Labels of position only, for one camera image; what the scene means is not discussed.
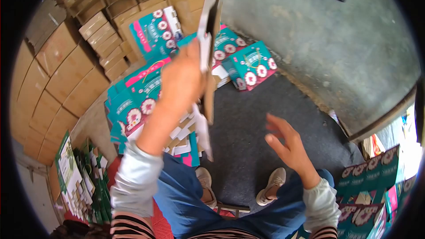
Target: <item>gray floor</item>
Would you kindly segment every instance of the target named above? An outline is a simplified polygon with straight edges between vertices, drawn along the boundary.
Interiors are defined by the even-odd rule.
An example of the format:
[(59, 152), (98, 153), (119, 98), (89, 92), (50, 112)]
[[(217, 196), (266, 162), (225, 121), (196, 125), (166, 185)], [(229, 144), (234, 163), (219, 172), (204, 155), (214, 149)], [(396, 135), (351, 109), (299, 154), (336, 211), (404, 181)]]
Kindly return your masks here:
[(264, 141), (267, 112), (286, 119), (300, 133), (313, 165), (329, 170), (336, 181), (344, 167), (363, 162), (359, 149), (344, 143), (346, 137), (335, 121), (281, 75), (245, 93), (228, 83), (215, 92), (214, 106), (214, 162), (203, 157), (201, 166), (210, 171), (215, 195), (225, 204), (260, 210), (256, 194), (275, 168), (287, 168)]
[(412, 36), (394, 0), (222, 2), (222, 22), (276, 51), (279, 67), (352, 133), (394, 107), (419, 76)]

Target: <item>foot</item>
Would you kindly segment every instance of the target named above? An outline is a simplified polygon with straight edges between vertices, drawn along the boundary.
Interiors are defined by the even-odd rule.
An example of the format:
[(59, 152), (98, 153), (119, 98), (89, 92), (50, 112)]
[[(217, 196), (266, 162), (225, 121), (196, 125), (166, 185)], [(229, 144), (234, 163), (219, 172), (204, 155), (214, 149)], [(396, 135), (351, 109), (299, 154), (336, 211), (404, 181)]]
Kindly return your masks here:
[(195, 170), (195, 173), (196, 173), (196, 178), (198, 178), (199, 183), (201, 183), (201, 186), (204, 189), (204, 192), (205, 192), (205, 189), (207, 189), (207, 191), (210, 192), (210, 195), (211, 195), (210, 197), (212, 198), (212, 200), (210, 201), (205, 201), (204, 202), (205, 205), (214, 209), (215, 206), (217, 205), (217, 199), (215, 198), (214, 192), (211, 189), (211, 184), (213, 183), (213, 180), (211, 179), (210, 172), (204, 167), (199, 167), (198, 169)]
[(267, 191), (273, 187), (277, 187), (277, 188), (281, 187), (285, 183), (285, 179), (286, 179), (286, 171), (283, 167), (280, 167), (274, 170), (269, 177), (269, 182), (267, 184), (267, 187), (258, 193), (256, 197), (257, 204), (260, 206), (265, 206), (269, 203), (272, 203), (274, 199), (270, 198), (270, 196), (268, 197), (266, 196)]

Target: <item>right hand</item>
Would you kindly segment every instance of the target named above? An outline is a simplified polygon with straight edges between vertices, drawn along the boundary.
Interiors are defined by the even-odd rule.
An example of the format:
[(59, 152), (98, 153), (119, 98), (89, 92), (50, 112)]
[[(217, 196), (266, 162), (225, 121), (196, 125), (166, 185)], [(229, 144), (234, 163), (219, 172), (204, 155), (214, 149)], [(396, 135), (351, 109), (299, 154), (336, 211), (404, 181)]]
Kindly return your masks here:
[[(266, 128), (272, 133), (267, 134), (264, 139), (282, 161), (298, 174), (301, 174), (306, 168), (312, 167), (300, 134), (285, 119), (267, 114), (267, 121)], [(278, 138), (283, 138), (285, 144), (280, 143)]]

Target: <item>concrete floor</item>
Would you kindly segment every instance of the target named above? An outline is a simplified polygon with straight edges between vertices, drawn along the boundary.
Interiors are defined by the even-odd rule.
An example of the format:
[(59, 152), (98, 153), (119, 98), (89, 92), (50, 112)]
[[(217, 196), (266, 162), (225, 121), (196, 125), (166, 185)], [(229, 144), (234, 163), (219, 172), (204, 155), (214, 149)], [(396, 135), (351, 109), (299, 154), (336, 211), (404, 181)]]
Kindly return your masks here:
[(222, 1), (222, 22), (276, 51), (279, 67), (334, 109), (351, 133), (394, 107), (419, 76), (394, 0)]

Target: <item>striped shirt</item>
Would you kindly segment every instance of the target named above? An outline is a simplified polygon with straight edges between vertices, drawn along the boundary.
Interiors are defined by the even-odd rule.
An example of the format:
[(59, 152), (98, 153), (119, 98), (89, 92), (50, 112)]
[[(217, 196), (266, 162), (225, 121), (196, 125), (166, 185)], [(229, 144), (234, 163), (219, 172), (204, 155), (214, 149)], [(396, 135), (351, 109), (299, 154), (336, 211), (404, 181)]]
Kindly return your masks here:
[[(154, 239), (155, 235), (152, 226), (140, 216), (129, 212), (117, 212), (113, 215), (110, 233), (113, 239), (134, 238), (134, 239)], [(188, 239), (260, 239), (247, 231), (236, 228), (220, 229), (204, 232)], [(315, 231), (310, 239), (336, 239), (337, 229), (335, 227), (323, 227)]]

